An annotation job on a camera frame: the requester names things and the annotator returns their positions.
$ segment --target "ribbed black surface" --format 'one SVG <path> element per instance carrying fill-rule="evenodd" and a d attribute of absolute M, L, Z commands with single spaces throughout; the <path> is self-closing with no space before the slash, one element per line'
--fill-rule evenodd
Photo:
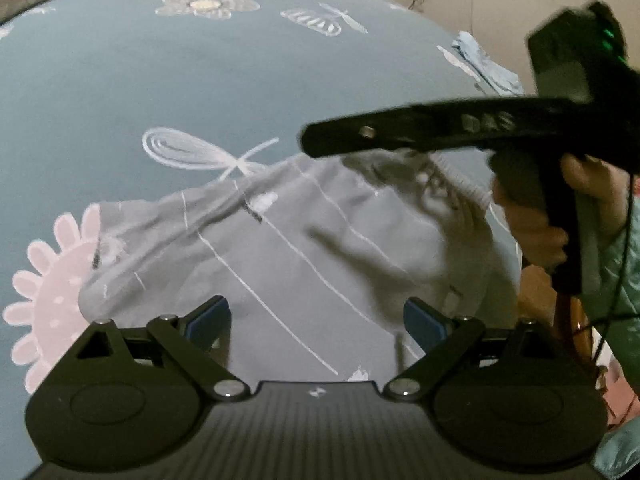
<path fill-rule="evenodd" d="M 319 388 L 324 394 L 312 395 Z M 479 465 L 433 429 L 417 405 L 388 402 L 372 383 L 265 383 L 245 402 L 219 404 L 185 446 L 114 474 L 45 464 L 30 480 L 597 480 L 583 465 L 516 475 Z"/>

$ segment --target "metal pivot bolt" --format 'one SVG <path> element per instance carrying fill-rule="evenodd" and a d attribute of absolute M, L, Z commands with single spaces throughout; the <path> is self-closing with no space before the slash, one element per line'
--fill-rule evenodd
<path fill-rule="evenodd" d="M 389 383 L 389 391 L 398 397 L 412 396 L 420 391 L 420 383 L 413 379 L 394 379 Z"/>
<path fill-rule="evenodd" d="M 361 127 L 358 133 L 367 139 L 373 139 L 376 136 L 376 131 L 371 126 Z"/>
<path fill-rule="evenodd" d="M 219 381 L 213 386 L 213 391 L 220 397 L 231 399 L 244 393 L 244 384 L 235 379 L 225 379 Z"/>

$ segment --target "yellow flower center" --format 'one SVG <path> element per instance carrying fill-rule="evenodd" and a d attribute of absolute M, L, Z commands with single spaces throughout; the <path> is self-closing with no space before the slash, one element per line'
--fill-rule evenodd
<path fill-rule="evenodd" d="M 191 7 L 196 10 L 213 10 L 221 5 L 222 3 L 217 0 L 197 0 L 191 3 Z"/>

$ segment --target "green jacket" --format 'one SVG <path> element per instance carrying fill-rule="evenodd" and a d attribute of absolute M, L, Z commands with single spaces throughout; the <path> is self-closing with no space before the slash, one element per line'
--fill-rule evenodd
<path fill-rule="evenodd" d="M 634 199 L 632 233 L 626 262 L 626 275 L 617 314 L 636 314 L 640 310 L 640 207 Z M 625 233 L 600 253 L 602 286 L 593 294 L 581 297 L 589 319 L 608 314 L 622 266 Z M 620 362 L 627 382 L 638 391 L 640 386 L 640 319 L 617 321 L 607 334 L 609 344 Z M 630 420 L 618 430 L 607 433 L 593 459 L 593 465 L 606 478 L 616 480 L 640 463 L 640 417 Z"/>

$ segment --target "blue gripper pad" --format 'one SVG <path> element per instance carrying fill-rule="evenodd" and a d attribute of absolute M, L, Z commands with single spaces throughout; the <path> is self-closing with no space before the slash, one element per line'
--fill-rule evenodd
<path fill-rule="evenodd" d="M 207 351 L 230 325 L 231 311 L 226 298 L 214 296 L 180 318 L 179 329 L 185 339 Z"/>
<path fill-rule="evenodd" d="M 451 319 L 443 316 L 419 298 L 406 300 L 402 318 L 404 328 L 425 354 L 449 337 L 454 329 Z"/>

